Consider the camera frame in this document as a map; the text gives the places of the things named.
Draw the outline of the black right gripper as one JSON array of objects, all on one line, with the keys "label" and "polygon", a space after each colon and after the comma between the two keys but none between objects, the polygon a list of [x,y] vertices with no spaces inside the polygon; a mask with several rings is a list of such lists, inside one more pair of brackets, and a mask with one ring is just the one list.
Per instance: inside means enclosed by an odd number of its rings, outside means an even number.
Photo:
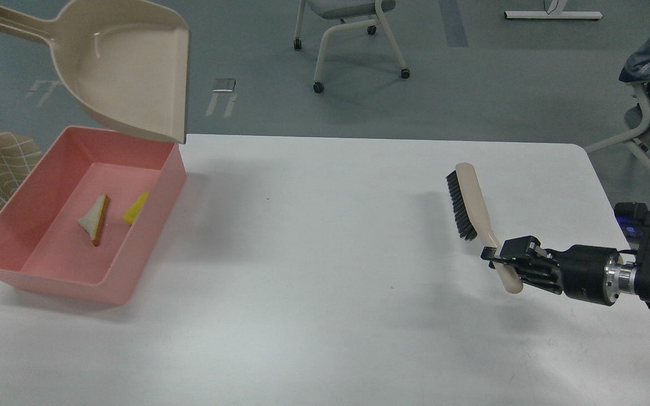
[{"label": "black right gripper", "polygon": [[556,295],[612,306],[622,294],[635,295],[637,266],[614,248],[575,245],[542,249],[534,236],[516,237],[499,248],[484,247],[481,259],[513,266],[522,283]]}]

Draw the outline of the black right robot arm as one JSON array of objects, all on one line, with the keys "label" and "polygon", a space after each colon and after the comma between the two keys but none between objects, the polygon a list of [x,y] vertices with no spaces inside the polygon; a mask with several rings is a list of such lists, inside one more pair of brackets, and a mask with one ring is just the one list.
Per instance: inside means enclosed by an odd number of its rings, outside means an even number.
[{"label": "black right robot arm", "polygon": [[639,202],[614,206],[614,216],[636,249],[575,245],[565,251],[541,247],[534,236],[517,237],[501,248],[485,247],[490,267],[513,268],[522,283],[557,295],[603,306],[622,294],[639,297],[650,311],[650,210]]}]

